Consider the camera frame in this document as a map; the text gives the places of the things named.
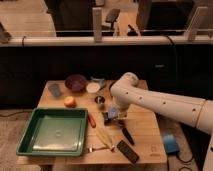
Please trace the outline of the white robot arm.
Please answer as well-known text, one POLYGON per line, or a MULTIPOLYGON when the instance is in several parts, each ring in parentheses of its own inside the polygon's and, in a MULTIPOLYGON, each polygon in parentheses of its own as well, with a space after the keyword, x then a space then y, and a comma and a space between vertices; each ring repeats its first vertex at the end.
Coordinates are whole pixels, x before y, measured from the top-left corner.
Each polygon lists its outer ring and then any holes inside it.
POLYGON ((138 84, 138 77, 127 72, 112 85, 110 92, 118 108, 126 111, 131 104, 138 105, 209 134, 202 171, 213 171, 213 101, 149 91, 138 84))

